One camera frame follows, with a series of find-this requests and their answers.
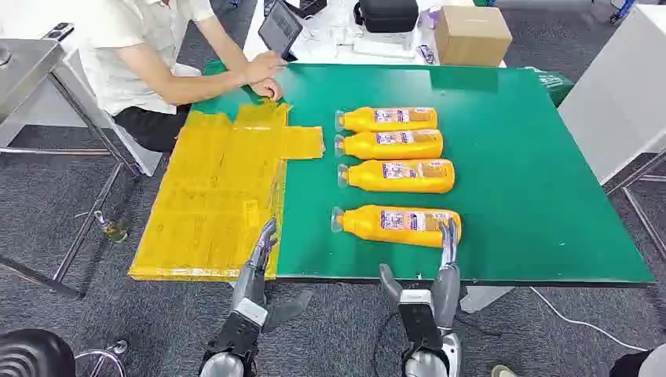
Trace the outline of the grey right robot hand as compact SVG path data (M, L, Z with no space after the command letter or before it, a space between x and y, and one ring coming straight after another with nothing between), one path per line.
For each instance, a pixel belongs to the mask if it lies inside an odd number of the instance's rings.
M379 279L389 297L398 305L427 306L434 325L441 334L447 335L452 332L460 293L460 272L456 262L459 226L453 217L447 218L446 222L438 222L438 226L442 235L441 264L429 291L402 288L391 268L384 263L379 264Z

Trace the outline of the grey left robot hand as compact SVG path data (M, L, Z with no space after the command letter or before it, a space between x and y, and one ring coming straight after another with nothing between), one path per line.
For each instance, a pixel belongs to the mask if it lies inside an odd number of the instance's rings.
M289 320L306 311L313 292L302 291L296 298L277 306L267 307L265 302L265 273L270 253L277 242L276 218L270 218L262 227L250 257L240 270L233 289L232 309L258 324L262 333L276 330Z

